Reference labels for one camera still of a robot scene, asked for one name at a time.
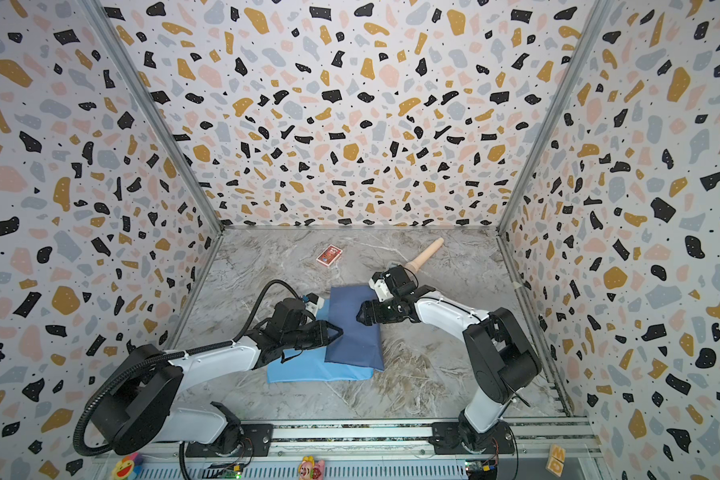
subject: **blue cloth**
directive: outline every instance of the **blue cloth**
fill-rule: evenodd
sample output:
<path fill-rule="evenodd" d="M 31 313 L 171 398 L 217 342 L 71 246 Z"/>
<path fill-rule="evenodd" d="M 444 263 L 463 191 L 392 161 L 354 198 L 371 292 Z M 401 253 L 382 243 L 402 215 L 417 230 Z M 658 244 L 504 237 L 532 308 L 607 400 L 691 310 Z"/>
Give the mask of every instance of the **blue cloth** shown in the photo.
<path fill-rule="evenodd" d="M 378 324 L 365 326 L 357 321 L 362 303 L 376 298 L 376 293 L 368 285 L 331 288 L 328 321 L 344 329 L 344 335 L 328 345 L 326 362 L 370 366 L 384 371 L 381 327 Z"/>
<path fill-rule="evenodd" d="M 330 300 L 315 314 L 317 320 L 328 319 Z M 267 366 L 266 379 L 275 382 L 333 382 L 335 380 L 367 380 L 373 376 L 373 369 L 362 366 L 326 362 L 326 348 L 305 350 L 298 357 L 285 363 L 274 361 Z M 297 355 L 298 351 L 286 350 L 286 358 Z"/>

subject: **wall pattern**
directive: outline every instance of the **wall pattern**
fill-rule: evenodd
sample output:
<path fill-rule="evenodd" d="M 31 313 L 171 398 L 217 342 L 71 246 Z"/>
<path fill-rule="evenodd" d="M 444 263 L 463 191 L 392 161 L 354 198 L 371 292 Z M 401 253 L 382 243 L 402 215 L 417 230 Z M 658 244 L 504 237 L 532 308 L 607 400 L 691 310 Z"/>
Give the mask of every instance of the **wall pattern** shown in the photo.
<path fill-rule="evenodd" d="M 77 417 L 177 325 L 205 223 L 77 4 L 0 2 L 0 478 L 83 477 Z"/>
<path fill-rule="evenodd" d="M 508 239 L 615 478 L 720 480 L 720 2 L 615 2 Z"/>
<path fill-rule="evenodd" d="M 224 224 L 498 221 L 583 0 L 107 0 Z"/>

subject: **marble floor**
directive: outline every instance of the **marble floor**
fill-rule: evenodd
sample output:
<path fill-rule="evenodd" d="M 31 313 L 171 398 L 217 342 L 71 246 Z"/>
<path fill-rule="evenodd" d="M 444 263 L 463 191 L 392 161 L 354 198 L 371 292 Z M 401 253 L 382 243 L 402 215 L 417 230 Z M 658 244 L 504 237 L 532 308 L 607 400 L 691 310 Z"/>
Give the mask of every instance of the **marble floor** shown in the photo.
<path fill-rule="evenodd" d="M 509 309 L 523 325 L 518 299 L 488 230 L 228 230 L 176 348 L 232 338 L 266 282 L 279 278 L 299 294 L 328 296 L 331 286 L 367 283 L 376 271 L 416 257 L 438 237 L 443 247 L 418 274 L 449 298 L 480 309 Z M 315 261 L 329 244 L 336 264 Z M 254 320 L 287 293 L 273 286 Z M 464 344 L 423 323 L 382 325 L 384 372 L 365 381 L 269 384 L 266 367 L 231 373 L 193 387 L 180 399 L 218 401 L 244 419 L 453 418 L 478 388 Z M 564 416 L 557 390 L 543 374 L 522 391 L 506 416 Z"/>

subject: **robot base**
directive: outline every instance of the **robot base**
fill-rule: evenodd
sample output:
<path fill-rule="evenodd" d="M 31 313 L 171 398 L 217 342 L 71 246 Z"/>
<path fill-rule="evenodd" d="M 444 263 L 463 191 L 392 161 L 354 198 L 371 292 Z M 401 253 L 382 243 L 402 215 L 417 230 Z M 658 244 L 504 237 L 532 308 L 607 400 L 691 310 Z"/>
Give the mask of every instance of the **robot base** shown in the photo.
<path fill-rule="evenodd" d="M 458 422 L 433 423 L 429 442 L 434 446 L 435 455 L 492 455 L 496 453 L 497 446 L 501 455 L 514 454 L 512 430 L 506 422 L 499 420 L 485 433 L 477 433 L 464 417 L 464 412 L 459 415 Z"/>

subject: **plush toy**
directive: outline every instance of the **plush toy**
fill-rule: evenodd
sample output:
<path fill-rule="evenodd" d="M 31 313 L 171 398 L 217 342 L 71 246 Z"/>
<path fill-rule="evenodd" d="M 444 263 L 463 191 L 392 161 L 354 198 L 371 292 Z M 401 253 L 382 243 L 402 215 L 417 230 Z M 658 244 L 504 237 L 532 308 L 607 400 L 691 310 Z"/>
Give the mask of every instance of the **plush toy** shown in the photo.
<path fill-rule="evenodd" d="M 112 470 L 112 480 L 135 480 L 141 473 L 143 461 L 138 453 L 123 457 Z"/>
<path fill-rule="evenodd" d="M 326 470 L 326 461 L 315 463 L 314 457 L 304 457 L 298 466 L 298 480 L 322 480 L 322 473 Z"/>

